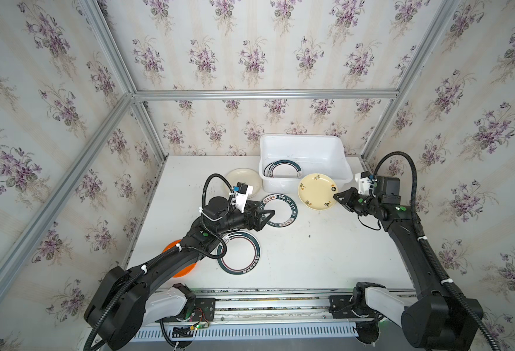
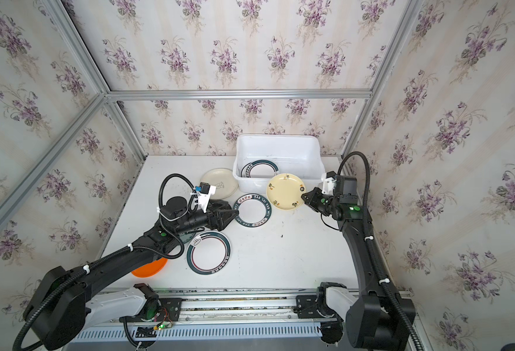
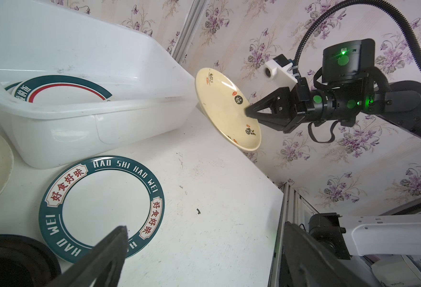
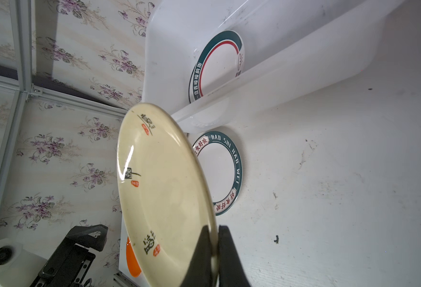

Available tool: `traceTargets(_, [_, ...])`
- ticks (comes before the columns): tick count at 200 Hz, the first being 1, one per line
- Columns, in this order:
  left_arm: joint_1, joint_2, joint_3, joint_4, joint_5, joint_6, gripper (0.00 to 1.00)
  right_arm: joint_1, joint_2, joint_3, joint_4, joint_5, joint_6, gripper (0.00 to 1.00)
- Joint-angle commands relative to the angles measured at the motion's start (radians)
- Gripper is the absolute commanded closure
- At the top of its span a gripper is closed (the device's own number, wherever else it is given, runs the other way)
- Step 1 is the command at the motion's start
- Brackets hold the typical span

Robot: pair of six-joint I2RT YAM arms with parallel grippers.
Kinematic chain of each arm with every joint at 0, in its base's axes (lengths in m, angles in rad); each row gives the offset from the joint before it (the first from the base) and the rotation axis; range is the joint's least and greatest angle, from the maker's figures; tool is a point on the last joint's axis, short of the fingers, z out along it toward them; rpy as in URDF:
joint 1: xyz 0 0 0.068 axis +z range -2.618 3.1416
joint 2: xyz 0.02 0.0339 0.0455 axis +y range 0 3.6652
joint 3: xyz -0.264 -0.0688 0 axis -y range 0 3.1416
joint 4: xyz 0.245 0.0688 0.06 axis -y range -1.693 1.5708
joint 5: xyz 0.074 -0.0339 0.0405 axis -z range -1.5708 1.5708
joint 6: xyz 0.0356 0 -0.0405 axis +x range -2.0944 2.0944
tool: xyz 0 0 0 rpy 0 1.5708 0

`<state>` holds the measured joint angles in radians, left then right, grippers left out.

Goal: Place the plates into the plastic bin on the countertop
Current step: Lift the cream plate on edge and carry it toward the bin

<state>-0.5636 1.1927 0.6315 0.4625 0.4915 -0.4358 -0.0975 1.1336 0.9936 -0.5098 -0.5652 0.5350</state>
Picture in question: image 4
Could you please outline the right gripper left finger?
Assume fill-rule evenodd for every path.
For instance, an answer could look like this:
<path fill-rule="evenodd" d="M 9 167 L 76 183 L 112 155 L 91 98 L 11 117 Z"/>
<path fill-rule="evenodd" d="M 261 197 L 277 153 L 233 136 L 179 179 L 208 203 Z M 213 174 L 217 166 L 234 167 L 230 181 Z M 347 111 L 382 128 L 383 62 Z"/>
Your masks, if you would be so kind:
<path fill-rule="evenodd" d="M 212 287 L 211 259 L 212 245 L 210 242 L 209 227 L 204 226 L 200 232 L 189 268 L 180 287 Z"/>

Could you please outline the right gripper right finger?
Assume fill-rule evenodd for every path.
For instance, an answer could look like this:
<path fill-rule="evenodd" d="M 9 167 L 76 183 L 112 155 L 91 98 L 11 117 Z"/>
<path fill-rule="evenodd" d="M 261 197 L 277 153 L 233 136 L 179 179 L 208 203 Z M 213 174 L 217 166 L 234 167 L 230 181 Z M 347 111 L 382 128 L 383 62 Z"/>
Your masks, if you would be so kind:
<path fill-rule="evenodd" d="M 249 287 L 231 232 L 227 226 L 219 226 L 219 286 Z"/>

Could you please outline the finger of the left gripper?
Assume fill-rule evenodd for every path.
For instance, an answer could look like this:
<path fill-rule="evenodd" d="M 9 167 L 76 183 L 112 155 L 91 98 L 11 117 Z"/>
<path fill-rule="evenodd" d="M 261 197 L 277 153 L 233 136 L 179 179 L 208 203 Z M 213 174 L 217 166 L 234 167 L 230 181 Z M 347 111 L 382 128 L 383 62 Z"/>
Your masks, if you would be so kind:
<path fill-rule="evenodd" d="M 75 226 L 58 245 L 31 284 L 33 287 L 91 287 L 93 281 L 86 279 L 95 260 L 90 250 L 103 251 L 107 242 L 108 227 Z"/>

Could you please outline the yellow cream plate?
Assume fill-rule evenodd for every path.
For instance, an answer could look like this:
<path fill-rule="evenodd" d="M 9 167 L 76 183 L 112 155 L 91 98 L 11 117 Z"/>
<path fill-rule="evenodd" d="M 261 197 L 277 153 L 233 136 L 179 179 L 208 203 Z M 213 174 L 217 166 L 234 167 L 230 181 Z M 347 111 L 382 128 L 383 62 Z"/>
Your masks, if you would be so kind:
<path fill-rule="evenodd" d="M 197 267 L 204 285 L 215 286 L 218 229 L 212 198 L 190 143 L 166 111 L 142 103 L 126 113 L 117 174 L 127 234 L 150 286 L 183 284 L 203 229 L 209 232 L 210 257 Z"/>

